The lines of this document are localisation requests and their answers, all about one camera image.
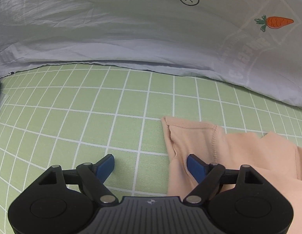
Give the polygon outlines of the green grid mat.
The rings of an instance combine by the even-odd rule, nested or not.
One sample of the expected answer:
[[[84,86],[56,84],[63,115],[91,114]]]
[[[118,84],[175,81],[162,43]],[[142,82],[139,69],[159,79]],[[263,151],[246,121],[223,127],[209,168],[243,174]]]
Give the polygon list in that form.
[[[10,203],[52,164],[74,169],[113,154],[118,197],[164,196],[161,118],[209,121],[227,133],[273,131],[302,147],[302,110],[226,83],[115,66],[43,66],[1,80],[0,233]]]

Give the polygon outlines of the peach garment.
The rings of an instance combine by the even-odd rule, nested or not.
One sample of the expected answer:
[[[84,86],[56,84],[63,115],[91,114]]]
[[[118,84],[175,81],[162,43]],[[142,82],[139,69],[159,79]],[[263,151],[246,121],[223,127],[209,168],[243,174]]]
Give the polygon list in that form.
[[[289,233],[302,233],[302,147],[269,132],[227,134],[221,126],[165,116],[161,119],[169,157],[169,196],[184,199],[198,184],[186,167],[195,154],[205,163],[227,169],[251,165],[269,181],[294,209]]]

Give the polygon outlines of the grey fabric storage bag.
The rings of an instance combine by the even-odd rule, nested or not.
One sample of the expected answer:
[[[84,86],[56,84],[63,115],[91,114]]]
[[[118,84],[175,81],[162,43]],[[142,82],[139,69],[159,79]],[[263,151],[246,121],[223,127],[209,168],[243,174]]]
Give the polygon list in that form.
[[[302,0],[0,0],[0,77],[73,62],[205,76],[302,108]]]

